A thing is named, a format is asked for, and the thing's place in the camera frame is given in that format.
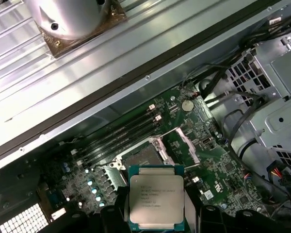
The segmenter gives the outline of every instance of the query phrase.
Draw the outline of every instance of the chip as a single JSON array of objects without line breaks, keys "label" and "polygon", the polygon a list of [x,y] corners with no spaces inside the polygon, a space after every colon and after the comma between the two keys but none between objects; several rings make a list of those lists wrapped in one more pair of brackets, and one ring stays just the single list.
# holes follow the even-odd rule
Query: chip
[{"label": "chip", "polygon": [[177,175],[135,175],[130,179],[130,220],[139,226],[173,227],[184,220],[184,181]]},{"label": "chip", "polygon": [[241,198],[239,198],[239,201],[241,202],[241,204],[247,204],[249,202],[249,199],[246,196],[243,196]]},{"label": "chip", "polygon": [[234,168],[234,166],[232,163],[225,164],[226,171],[231,171],[231,170],[233,170],[233,168]]}]

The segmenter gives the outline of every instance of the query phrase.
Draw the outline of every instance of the silver metal panel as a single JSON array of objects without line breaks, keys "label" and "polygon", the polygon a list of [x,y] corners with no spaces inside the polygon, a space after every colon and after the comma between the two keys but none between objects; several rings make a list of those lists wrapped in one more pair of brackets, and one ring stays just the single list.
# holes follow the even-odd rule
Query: silver metal panel
[{"label": "silver metal panel", "polygon": [[291,99],[274,100],[259,109],[250,119],[259,143],[266,147],[291,138]]},{"label": "silver metal panel", "polygon": [[[279,10],[280,8],[290,4],[291,0],[283,0],[272,7],[272,10],[265,10],[255,17],[241,23],[237,27],[221,34],[212,41],[205,43],[197,49],[179,57],[177,60],[169,63],[163,68],[149,74],[150,78],[144,78],[130,87],[116,93],[112,97],[97,104],[86,112],[78,115],[67,123],[62,124],[49,133],[41,135],[39,138],[32,142],[26,142],[19,150],[13,153],[5,153],[0,157],[0,168],[9,164],[10,162],[22,157],[23,155],[35,150],[35,155],[32,158],[39,155],[39,152],[43,153],[45,148],[53,146],[54,144],[67,139],[69,137],[77,135],[84,130],[97,130],[102,127],[103,124],[108,121],[101,121],[100,116],[110,116],[106,114],[111,112],[112,117],[108,118],[109,121],[114,120],[119,116],[117,113],[121,109],[120,115],[129,111],[131,108],[141,104],[142,102],[152,98],[153,96],[161,93],[162,91],[176,85],[180,82],[187,73],[191,72],[194,67],[201,65],[206,61],[214,61],[218,57],[222,57],[223,54],[235,48],[239,36],[243,36],[247,27],[254,25],[271,13]],[[114,111],[116,106],[121,105],[119,109]]]},{"label": "silver metal panel", "polygon": [[272,66],[291,94],[291,51],[274,60]]},{"label": "silver metal panel", "polygon": [[262,42],[255,49],[257,65],[280,96],[291,97],[291,34]]},{"label": "silver metal panel", "polygon": [[136,2],[127,22],[59,59],[22,2],[0,6],[0,145],[255,0]]}]

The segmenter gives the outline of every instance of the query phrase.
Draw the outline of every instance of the screw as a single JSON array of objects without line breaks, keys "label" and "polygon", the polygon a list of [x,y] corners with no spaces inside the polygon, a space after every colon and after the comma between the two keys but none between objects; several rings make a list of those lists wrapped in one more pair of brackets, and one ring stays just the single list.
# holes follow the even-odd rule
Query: screw
[{"label": "screw", "polygon": [[10,205],[10,203],[8,202],[8,201],[6,201],[4,204],[3,204],[3,208],[4,209],[6,209],[6,208],[8,208],[9,207],[9,205]]},{"label": "screw", "polygon": [[50,28],[51,28],[53,31],[57,30],[57,29],[58,29],[58,23],[52,23],[52,24],[50,25]]},{"label": "screw", "polygon": [[249,211],[244,211],[242,214],[245,215],[246,217],[251,217],[251,216],[253,215],[253,214],[252,214],[251,212],[249,212]]},{"label": "screw", "polygon": [[215,211],[215,208],[213,206],[207,206],[206,209],[209,211]]}]

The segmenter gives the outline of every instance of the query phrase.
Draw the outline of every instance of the screw hole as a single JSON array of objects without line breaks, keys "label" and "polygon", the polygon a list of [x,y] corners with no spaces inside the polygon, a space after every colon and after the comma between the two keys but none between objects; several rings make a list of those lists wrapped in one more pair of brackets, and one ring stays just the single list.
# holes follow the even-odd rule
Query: screw hole
[{"label": "screw hole", "polygon": [[105,4],[105,0],[97,0],[97,3],[98,3],[98,5],[103,5],[103,4]]},{"label": "screw hole", "polygon": [[51,26],[50,26],[50,28],[51,28],[53,31],[57,30],[57,29],[58,29],[58,23],[52,23]]}]

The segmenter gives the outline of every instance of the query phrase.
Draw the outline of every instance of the wire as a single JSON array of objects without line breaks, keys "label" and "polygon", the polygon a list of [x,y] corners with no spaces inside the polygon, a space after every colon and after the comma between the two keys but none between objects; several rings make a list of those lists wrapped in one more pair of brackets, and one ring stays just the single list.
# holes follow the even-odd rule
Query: wire
[{"label": "wire", "polygon": [[289,203],[291,200],[286,200],[284,201],[283,203],[281,203],[278,207],[276,207],[276,209],[272,212],[271,214],[271,217],[270,218],[273,218],[274,215],[287,203]]},{"label": "wire", "polygon": [[236,109],[236,110],[230,112],[229,114],[227,114],[227,115],[222,119],[222,121],[221,121],[221,122],[222,122],[222,123],[221,123],[222,134],[223,134],[223,136],[224,136],[225,138],[226,138],[226,136],[225,136],[224,125],[225,125],[226,119],[229,118],[231,115],[234,115],[234,114],[237,113],[237,112],[240,112],[240,113],[243,115],[242,110],[240,110],[240,109]]},{"label": "wire", "polygon": [[277,176],[277,177],[280,177],[280,176],[278,176],[278,174],[276,174],[274,171],[271,171],[271,173],[272,173],[273,175]]},{"label": "wire", "polygon": [[278,168],[274,169],[274,172],[277,174],[278,177],[282,178],[281,172],[278,170]]},{"label": "wire", "polygon": [[243,159],[243,155],[245,154],[246,150],[251,147],[253,144],[258,143],[256,139],[251,140],[250,142],[248,142],[243,149],[241,150],[240,154],[239,154],[239,158]]},{"label": "wire", "polygon": [[225,98],[225,97],[227,97],[227,96],[228,96],[227,94],[222,93],[222,94],[220,94],[220,95],[218,95],[218,96],[216,96],[216,97],[214,97],[214,98],[212,98],[212,99],[210,99],[210,100],[205,101],[205,103],[206,103],[206,104],[213,103],[213,102],[215,102],[215,101],[217,101],[217,100],[221,100],[221,99],[223,99],[223,98]]},{"label": "wire", "polygon": [[201,91],[201,96],[205,99],[211,92],[213,92],[216,85],[219,81],[226,76],[226,71],[233,65],[236,61],[238,61],[242,57],[242,52],[244,52],[247,48],[254,46],[256,43],[271,40],[280,36],[284,36],[286,34],[291,33],[291,17],[288,17],[281,22],[260,27],[250,35],[243,37],[243,39],[239,43],[239,48],[233,53],[233,55],[221,62],[220,64],[211,64],[205,63],[204,65],[209,65],[211,67],[219,68],[215,70],[216,74],[214,75],[211,82],[206,86],[206,88]]},{"label": "wire", "polygon": [[232,132],[228,138],[228,144],[227,144],[227,148],[229,149],[229,154],[230,156],[238,163],[240,163],[245,169],[247,169],[248,171],[250,171],[251,175],[254,175],[255,177],[259,178],[260,180],[264,181],[265,183],[267,183],[268,185],[274,187],[275,189],[277,189],[278,191],[282,192],[283,194],[285,194],[288,198],[290,198],[289,194],[287,192],[285,192],[284,190],[282,190],[281,188],[279,188],[278,186],[276,186],[275,184],[271,183],[270,181],[264,179],[263,177],[261,177],[259,174],[257,174],[255,171],[251,170],[251,168],[244,163],[237,155],[237,153],[235,152],[235,150],[232,147],[232,141],[238,131],[238,129],[241,127],[241,125],[261,106],[261,101],[260,99],[254,99],[254,103],[253,105],[243,114],[243,116],[236,122],[235,126],[232,129]]},{"label": "wire", "polygon": [[247,93],[247,92],[241,92],[241,91],[228,91],[227,94],[226,93],[222,93],[210,100],[205,101],[206,104],[208,103],[212,103],[215,102],[217,100],[222,100],[222,99],[226,99],[226,97],[228,96],[233,96],[233,95],[241,95],[241,96],[245,96],[245,97],[249,97],[249,98],[256,98],[259,97],[256,94],[252,94],[252,93]]}]

